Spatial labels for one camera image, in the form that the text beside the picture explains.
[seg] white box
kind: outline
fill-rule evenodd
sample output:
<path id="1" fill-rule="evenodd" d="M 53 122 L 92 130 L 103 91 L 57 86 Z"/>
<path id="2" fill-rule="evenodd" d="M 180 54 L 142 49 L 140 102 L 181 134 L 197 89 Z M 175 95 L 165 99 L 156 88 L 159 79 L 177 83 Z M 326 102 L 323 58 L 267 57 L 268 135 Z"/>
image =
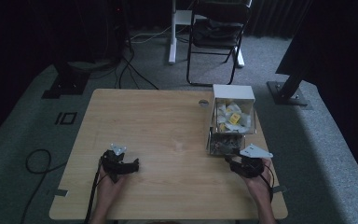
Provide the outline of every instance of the white box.
<path id="1" fill-rule="evenodd" d="M 251 86 L 213 85 L 205 127 L 209 154 L 229 154 L 243 147 L 244 136 L 256 132 L 254 103 Z"/>

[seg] black cable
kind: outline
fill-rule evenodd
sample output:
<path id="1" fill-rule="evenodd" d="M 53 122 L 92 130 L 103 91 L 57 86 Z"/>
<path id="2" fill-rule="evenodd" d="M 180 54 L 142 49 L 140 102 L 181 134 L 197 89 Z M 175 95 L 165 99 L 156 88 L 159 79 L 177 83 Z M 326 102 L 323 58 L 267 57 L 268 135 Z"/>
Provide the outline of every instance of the black cable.
<path id="1" fill-rule="evenodd" d="M 132 52 L 130 61 L 132 61 L 134 55 L 135 55 L 135 53 Z M 126 65 L 124 66 L 124 68 L 123 68 L 123 70 L 121 71 L 120 76 L 119 76 L 119 78 L 118 78 L 118 88 L 119 88 L 119 89 L 121 89 L 121 79 L 123 78 L 124 71 L 125 71 L 125 70 L 129 67 L 129 65 L 130 65 L 130 62 L 127 61 L 127 59 L 125 59 L 124 56 L 123 56 L 123 59 L 124 59 L 127 63 L 126 63 Z"/>
<path id="2" fill-rule="evenodd" d="M 135 83 L 136 89 L 140 90 L 138 83 L 136 82 L 135 78 L 132 75 L 132 71 L 131 70 L 129 70 L 129 71 L 130 71 L 130 77 L 131 77 L 133 83 Z"/>
<path id="3" fill-rule="evenodd" d="M 88 32 L 86 30 L 86 26 L 85 26 L 85 22 L 83 20 L 83 16 L 82 16 L 82 13 L 80 11 L 80 6 L 77 2 L 77 0 L 75 0 L 75 4 L 76 4 L 76 9 L 77 9 L 77 13 L 79 15 L 79 18 L 80 18 L 80 22 L 82 24 L 82 27 L 83 27 L 83 32 L 85 33 L 86 36 L 88 36 Z M 108 15 L 107 15 L 107 7 L 105 6 L 105 3 L 104 1 L 102 1 L 102 4 L 103 4 L 103 15 L 104 15 L 104 22 L 105 22 L 105 34 L 106 34 L 106 37 L 105 37 L 105 46 L 104 46 L 104 49 L 103 49 L 103 57 L 102 59 L 104 59 L 104 57 L 106 56 L 106 52 L 109 48 L 109 22 L 108 22 Z"/>
<path id="4" fill-rule="evenodd" d="M 272 199 L 274 197 L 273 188 L 274 188 L 274 184 L 275 184 L 275 176 L 272 173 L 271 169 L 269 167 L 267 167 L 267 168 L 269 169 L 269 171 L 271 172 L 271 175 L 272 175 L 272 185 L 270 185 L 270 183 L 267 181 L 267 179 L 264 176 L 262 176 L 261 174 L 259 176 L 264 180 L 264 182 L 266 182 L 266 184 L 268 186 L 269 198 L 270 198 L 270 201 L 272 202 Z"/>
<path id="5" fill-rule="evenodd" d="M 145 80 L 146 82 L 148 82 L 150 85 L 152 85 L 156 90 L 158 90 L 158 87 L 155 85 L 155 84 L 153 84 L 151 81 L 149 81 L 147 78 L 145 78 L 144 76 L 142 76 L 133 66 L 132 66 L 132 64 L 129 62 L 129 61 L 127 61 L 124 57 L 123 57 L 123 59 L 128 63 L 128 65 L 136 72 L 136 74 L 138 74 L 138 76 L 139 77 L 141 77 L 143 80 Z"/>
<path id="6" fill-rule="evenodd" d="M 182 43 L 188 43 L 188 39 L 177 36 L 176 39 Z"/>
<path id="7" fill-rule="evenodd" d="M 117 68 L 119 63 L 120 63 L 119 58 L 112 58 L 112 59 L 110 59 L 109 63 L 96 65 L 96 66 L 93 66 L 93 67 L 90 67 L 90 68 L 80 68 L 80 67 L 76 67 L 76 66 L 71 65 L 71 64 L 69 64 L 69 66 L 71 66 L 71 68 L 74 69 L 77 72 L 93 73 L 93 72 L 100 72 L 100 71 L 109 71 L 112 68 Z"/>
<path id="8" fill-rule="evenodd" d="M 91 195 L 89 196 L 89 207 L 87 209 L 86 218 L 84 219 L 84 224 L 88 224 L 91 217 L 91 209 L 92 209 L 92 202 L 94 201 L 94 195 L 95 190 L 97 189 L 98 182 L 98 176 L 100 175 L 100 169 L 101 169 L 102 161 L 100 160 L 98 162 L 98 169 L 94 176 L 94 182 L 92 183 L 92 189 L 91 189 Z"/>
<path id="9" fill-rule="evenodd" d="M 101 183 L 101 181 L 103 181 L 103 179 L 105 178 L 105 177 L 107 177 L 107 176 L 109 176 L 109 174 L 106 174 L 106 175 L 104 175 L 103 177 L 101 177 L 101 179 L 98 181 L 98 183 L 97 183 L 97 186 Z"/>
<path id="10" fill-rule="evenodd" d="M 115 70 L 115 78 L 116 78 L 116 81 L 115 81 L 115 85 L 113 86 L 113 89 L 116 88 L 117 82 L 118 82 L 117 70 Z"/>
<path id="11" fill-rule="evenodd" d="M 31 159 L 31 157 L 36 153 L 36 152 L 45 152 L 48 154 L 48 164 L 46 165 L 46 168 L 45 170 L 43 171 L 34 171 L 30 168 L 29 166 L 29 160 Z M 27 215 L 27 212 L 28 212 L 28 208 L 29 206 L 31 205 L 31 202 L 32 200 L 34 199 L 34 196 L 36 195 L 37 191 L 39 190 L 40 186 L 42 185 L 42 182 L 43 180 L 45 180 L 45 177 L 48 173 L 50 173 L 51 171 L 55 171 L 63 166 L 66 165 L 66 162 L 61 164 L 61 165 L 58 165 L 52 169 L 50 169 L 50 164 L 51 164 L 51 154 L 48 150 L 46 149 L 43 149 L 43 148 L 40 148 L 40 149 L 36 149 L 34 151 L 32 151 L 30 154 L 28 154 L 26 160 L 25 160 L 25 168 L 27 169 L 27 171 L 31 174 L 34 174 L 34 175 L 43 175 L 42 178 L 40 179 L 39 183 L 37 184 L 36 188 L 34 189 L 34 192 L 32 193 L 32 196 L 31 198 L 28 200 L 28 203 L 27 205 L 25 206 L 25 209 L 24 209 L 24 212 L 22 213 L 22 217 L 21 217 L 21 222 L 20 223 L 24 223 L 25 221 L 25 217 Z"/>
<path id="12" fill-rule="evenodd" d="M 98 76 L 98 77 L 90 77 L 89 79 L 100 79 L 100 78 L 103 78 L 103 77 L 107 77 L 107 76 L 109 76 L 111 73 L 116 72 L 116 70 L 117 70 L 117 67 L 115 67 L 114 69 L 111 69 L 110 71 L 106 72 L 106 73 L 103 74 L 103 75 L 100 75 L 100 76 Z"/>

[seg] folding chair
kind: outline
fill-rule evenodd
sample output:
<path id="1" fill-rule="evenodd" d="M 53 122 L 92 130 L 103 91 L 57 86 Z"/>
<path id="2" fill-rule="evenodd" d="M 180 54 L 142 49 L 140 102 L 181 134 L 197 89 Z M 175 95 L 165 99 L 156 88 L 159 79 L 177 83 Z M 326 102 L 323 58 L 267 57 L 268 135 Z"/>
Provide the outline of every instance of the folding chair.
<path id="1" fill-rule="evenodd" d="M 224 61 L 226 63 L 234 51 L 234 63 L 227 85 L 231 84 L 240 52 L 242 35 L 250 16 L 251 9 L 246 1 L 196 0 L 194 2 L 191 13 L 186 71 L 186 79 L 190 85 L 208 87 L 213 85 L 211 83 L 197 83 L 190 80 L 192 54 L 226 55 L 227 57 Z M 193 45 L 199 49 L 224 49 L 228 53 L 193 51 Z"/>

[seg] electrical cable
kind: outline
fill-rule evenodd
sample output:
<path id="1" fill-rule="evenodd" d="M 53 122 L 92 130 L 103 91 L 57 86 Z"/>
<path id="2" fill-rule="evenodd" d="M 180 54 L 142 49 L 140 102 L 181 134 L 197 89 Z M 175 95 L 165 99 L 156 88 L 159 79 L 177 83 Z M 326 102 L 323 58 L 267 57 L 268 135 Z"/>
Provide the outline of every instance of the electrical cable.
<path id="1" fill-rule="evenodd" d="M 94 182 L 92 183 L 91 195 L 89 196 L 89 207 L 87 208 L 87 214 L 86 214 L 86 218 L 84 219 L 84 224 L 88 224 L 90 221 L 92 202 L 94 201 L 95 190 L 97 189 L 97 185 L 99 183 L 98 176 L 100 175 L 101 166 L 102 166 L 102 160 L 100 159 L 98 162 L 97 172 L 95 173 L 94 176 Z"/>
<path id="2" fill-rule="evenodd" d="M 274 188 L 274 185 L 275 185 L 275 176 L 272 173 L 271 169 L 269 167 L 267 167 L 267 168 L 269 169 L 269 171 L 271 172 L 271 175 L 272 175 L 272 185 L 270 185 L 270 183 L 267 181 L 267 179 L 264 176 L 262 176 L 262 174 L 260 174 L 259 176 L 264 180 L 264 182 L 266 182 L 266 184 L 268 186 L 269 198 L 270 198 L 270 201 L 272 202 L 272 199 L 274 197 L 273 188 Z"/>
<path id="3" fill-rule="evenodd" d="M 177 36 L 176 39 L 179 40 L 182 43 L 188 43 L 188 39 L 182 38 L 180 36 Z"/>
<path id="4" fill-rule="evenodd" d="M 153 84 L 151 81 L 149 81 L 147 78 L 145 78 L 144 76 L 142 76 L 133 66 L 132 66 L 132 64 L 129 62 L 129 61 L 127 61 L 127 59 L 125 59 L 124 57 L 123 57 L 123 59 L 128 63 L 128 65 L 135 71 L 135 73 L 139 76 L 139 77 L 141 77 L 143 80 L 145 80 L 147 83 L 149 83 L 150 85 L 152 85 L 156 90 L 158 90 L 158 87 L 155 85 L 155 84 Z"/>
<path id="5" fill-rule="evenodd" d="M 132 75 L 132 71 L 130 69 L 129 69 L 129 71 L 130 71 L 130 77 L 131 77 L 133 83 L 135 83 L 136 89 L 140 90 L 138 83 L 136 82 L 135 78 Z"/>
<path id="6" fill-rule="evenodd" d="M 116 72 L 117 70 L 117 67 L 111 69 L 110 71 L 108 71 L 107 73 L 103 74 L 103 75 L 100 75 L 98 77 L 90 77 L 89 79 L 100 79 L 100 78 L 103 78 L 103 77 L 107 77 L 109 76 L 110 74 L 112 74 L 113 72 Z"/>
<path id="7" fill-rule="evenodd" d="M 82 13 L 80 11 L 80 6 L 77 2 L 77 0 L 75 0 L 75 4 L 76 4 L 76 9 L 77 9 L 77 13 L 79 14 L 79 17 L 80 17 L 80 22 L 83 26 L 83 31 L 86 35 L 88 35 L 87 33 L 87 30 L 86 30 L 86 26 L 85 26 L 85 23 L 84 23 L 84 20 L 83 20 L 83 16 L 82 16 Z M 103 57 L 102 59 L 104 59 L 104 57 L 106 56 L 106 52 L 107 52 L 107 49 L 109 48 L 109 22 L 108 22 L 108 19 L 107 19 L 107 12 L 106 12 L 106 6 L 105 6 L 105 2 L 104 0 L 102 1 L 102 4 L 103 4 L 103 14 L 104 14 L 104 21 L 105 21 L 105 33 L 106 33 L 106 39 L 105 39 L 105 46 L 104 46 L 104 50 L 103 50 Z"/>
<path id="8" fill-rule="evenodd" d="M 29 166 L 29 160 L 31 159 L 31 157 L 36 153 L 36 152 L 45 152 L 48 154 L 48 164 L 46 165 L 45 167 L 45 170 L 43 171 L 35 171 L 33 169 L 30 168 Z M 43 148 L 39 148 L 39 149 L 36 149 L 34 151 L 32 151 L 30 154 L 28 154 L 26 160 L 25 160 L 25 168 L 27 169 L 27 171 L 31 174 L 34 174 L 34 175 L 42 175 L 42 178 L 40 179 L 39 183 L 37 184 L 36 188 L 34 189 L 34 192 L 32 193 L 32 196 L 31 198 L 28 200 L 26 206 L 25 206 L 25 209 L 24 209 L 24 212 L 22 213 L 22 217 L 21 217 L 21 222 L 20 223 L 24 223 L 25 221 L 25 217 L 26 217 L 26 214 L 28 212 L 28 208 L 29 206 L 31 205 L 31 202 L 32 200 L 34 199 L 34 196 L 36 195 L 37 191 L 39 190 L 40 186 L 42 185 L 43 181 L 45 180 L 45 177 L 48 173 L 52 172 L 52 171 L 55 171 L 63 166 L 66 165 L 67 162 L 61 164 L 61 165 L 58 165 L 52 169 L 50 169 L 50 164 L 51 164 L 51 154 L 48 150 L 46 149 L 43 149 Z"/>
<path id="9" fill-rule="evenodd" d="M 117 70 L 115 70 L 115 78 L 116 78 L 116 81 L 115 81 L 115 85 L 113 86 L 113 89 L 115 89 L 115 88 L 116 88 L 117 83 L 118 83 Z"/>
<path id="10" fill-rule="evenodd" d="M 131 58 L 130 58 L 130 61 L 132 61 L 133 57 L 134 57 L 134 53 L 132 53 Z M 126 63 L 126 65 L 124 66 L 123 70 L 121 71 L 120 76 L 118 77 L 118 88 L 119 88 L 119 89 L 121 89 L 121 79 L 123 78 L 124 71 L 125 71 L 125 70 L 129 67 L 129 65 L 130 65 L 130 62 L 127 61 L 127 59 L 125 59 L 124 57 L 123 57 L 123 59 L 124 59 L 127 63 Z"/>
<path id="11" fill-rule="evenodd" d="M 194 0 L 194 1 L 191 1 L 190 5 L 187 7 L 186 10 L 191 9 L 191 7 L 194 5 L 194 2 L 195 2 L 195 0 Z M 153 38 L 155 38 L 155 37 L 157 37 L 157 36 L 159 36 L 159 35 L 163 35 L 163 34 L 164 34 L 168 29 L 170 29 L 170 28 L 171 28 L 171 26 L 167 27 L 165 30 L 163 30 L 162 32 L 157 33 L 157 34 L 138 34 L 138 35 L 135 35 L 135 36 L 133 36 L 131 39 L 134 39 L 134 38 L 136 38 L 136 37 L 138 37 L 138 36 L 141 36 L 141 35 L 152 35 L 152 36 L 149 37 L 149 38 L 147 38 L 147 39 L 144 40 L 144 41 L 141 41 L 141 42 L 132 42 L 132 43 L 133 43 L 133 44 L 143 44 L 143 43 L 145 43 L 145 42 L 147 42 L 147 41 L 149 41 L 149 40 L 151 40 L 151 39 L 153 39 Z M 187 28 L 187 25 L 186 25 L 182 30 L 176 32 L 176 34 L 180 34 L 182 31 L 185 30 L 185 28 Z"/>

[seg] human hand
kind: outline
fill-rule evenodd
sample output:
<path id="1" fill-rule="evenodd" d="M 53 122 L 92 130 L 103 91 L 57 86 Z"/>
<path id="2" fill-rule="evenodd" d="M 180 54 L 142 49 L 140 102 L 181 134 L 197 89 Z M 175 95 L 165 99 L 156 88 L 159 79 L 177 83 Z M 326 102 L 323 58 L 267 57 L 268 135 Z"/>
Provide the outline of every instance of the human hand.
<path id="1" fill-rule="evenodd" d="M 245 181 L 249 193 L 251 194 L 257 205 L 257 212 L 258 218 L 260 219 L 260 224 L 274 224 L 276 223 L 276 221 L 272 212 L 269 195 L 269 182 L 271 180 L 269 167 L 271 165 L 271 161 L 266 159 L 262 159 L 262 161 L 267 167 L 264 168 L 264 171 L 261 175 L 267 180 L 268 184 L 260 176 L 253 178 L 246 178 L 244 176 L 241 176 L 241 178 Z"/>
<path id="2" fill-rule="evenodd" d="M 97 203 L 91 218 L 92 224 L 105 223 L 109 209 L 117 199 L 127 178 L 127 175 L 122 175 L 115 184 L 109 175 L 104 171 L 103 167 L 100 168 Z"/>
<path id="3" fill-rule="evenodd" d="M 264 168 L 263 173 L 261 174 L 269 183 L 271 180 L 271 175 L 269 173 L 269 167 L 271 165 L 270 160 L 262 159 L 262 162 L 266 166 Z M 270 186 L 260 177 L 246 178 L 241 176 L 241 178 L 245 181 L 246 186 L 248 187 L 249 193 L 253 197 L 256 203 L 258 201 L 270 201 L 269 197 L 269 188 Z"/>

